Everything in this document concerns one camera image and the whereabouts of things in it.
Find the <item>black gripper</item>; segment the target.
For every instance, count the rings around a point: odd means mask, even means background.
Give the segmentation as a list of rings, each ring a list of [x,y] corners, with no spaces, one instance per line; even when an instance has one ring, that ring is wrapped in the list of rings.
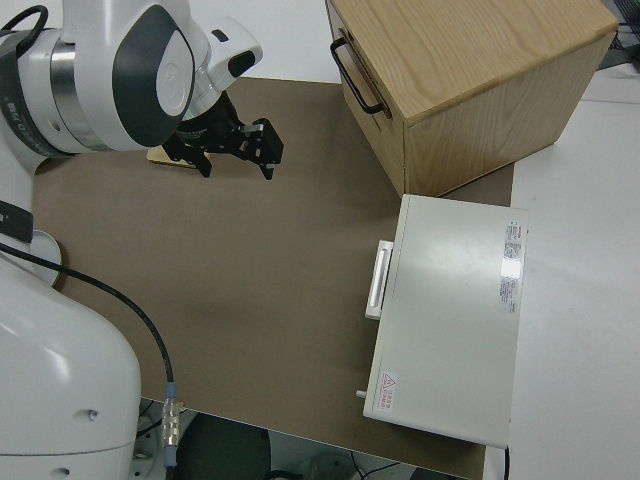
[[[166,154],[171,161],[184,161],[205,178],[212,172],[206,153],[228,153],[254,163],[264,178],[271,180],[283,150],[284,143],[271,122],[260,118],[245,125],[227,94],[222,94],[203,114],[183,120],[176,135],[166,141]]]

